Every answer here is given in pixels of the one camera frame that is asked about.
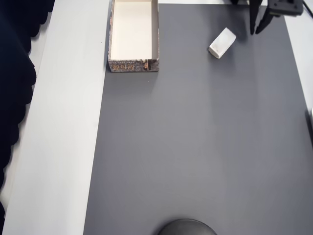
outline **black round object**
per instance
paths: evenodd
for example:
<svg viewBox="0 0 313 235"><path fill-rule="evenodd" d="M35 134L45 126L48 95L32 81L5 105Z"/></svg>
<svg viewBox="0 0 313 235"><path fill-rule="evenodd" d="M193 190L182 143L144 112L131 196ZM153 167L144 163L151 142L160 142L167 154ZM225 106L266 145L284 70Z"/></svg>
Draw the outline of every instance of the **black round object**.
<svg viewBox="0 0 313 235"><path fill-rule="evenodd" d="M158 235L217 235L206 224L193 219L179 219L167 224Z"/></svg>

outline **dark curtain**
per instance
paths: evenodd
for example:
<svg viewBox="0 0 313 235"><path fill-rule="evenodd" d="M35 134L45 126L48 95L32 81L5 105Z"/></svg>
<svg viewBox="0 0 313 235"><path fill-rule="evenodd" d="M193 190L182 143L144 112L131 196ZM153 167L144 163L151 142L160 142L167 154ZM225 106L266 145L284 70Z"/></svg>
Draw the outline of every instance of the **dark curtain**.
<svg viewBox="0 0 313 235"><path fill-rule="evenodd" d="M47 20L54 0L0 0L0 184L3 168L11 156L11 146L19 139L18 124L25 116L36 82L34 65L28 54L31 37ZM0 204L0 232L4 209Z"/></svg>

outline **white eraser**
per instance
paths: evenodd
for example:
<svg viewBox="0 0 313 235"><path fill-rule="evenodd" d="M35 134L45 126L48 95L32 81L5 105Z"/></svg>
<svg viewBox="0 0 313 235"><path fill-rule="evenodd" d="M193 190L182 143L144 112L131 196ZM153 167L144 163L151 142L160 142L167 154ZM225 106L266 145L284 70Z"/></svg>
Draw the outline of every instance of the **white eraser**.
<svg viewBox="0 0 313 235"><path fill-rule="evenodd" d="M233 44L236 35L228 28L225 28L219 36L212 42L209 47L209 52L216 58L220 59L227 49Z"/></svg>

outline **white table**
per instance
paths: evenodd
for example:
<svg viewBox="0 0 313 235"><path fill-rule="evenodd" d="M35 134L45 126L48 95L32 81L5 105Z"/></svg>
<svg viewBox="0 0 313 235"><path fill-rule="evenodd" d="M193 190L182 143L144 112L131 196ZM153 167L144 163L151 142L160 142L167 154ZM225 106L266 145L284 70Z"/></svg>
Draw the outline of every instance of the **white table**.
<svg viewBox="0 0 313 235"><path fill-rule="evenodd" d="M313 8L313 0L307 3ZM4 235L83 234L106 69L109 15L109 0L55 2ZM304 12L301 17L286 17L286 22L307 106L312 107L313 55L309 52L313 51L313 19Z"/></svg>

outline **cardboard box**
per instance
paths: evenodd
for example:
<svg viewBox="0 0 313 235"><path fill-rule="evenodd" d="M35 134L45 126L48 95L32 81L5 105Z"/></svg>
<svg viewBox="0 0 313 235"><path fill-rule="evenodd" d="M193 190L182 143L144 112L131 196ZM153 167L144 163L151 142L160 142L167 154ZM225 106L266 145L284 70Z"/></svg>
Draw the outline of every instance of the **cardboard box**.
<svg viewBox="0 0 313 235"><path fill-rule="evenodd" d="M111 72L158 71L157 0L112 0L108 62Z"/></svg>

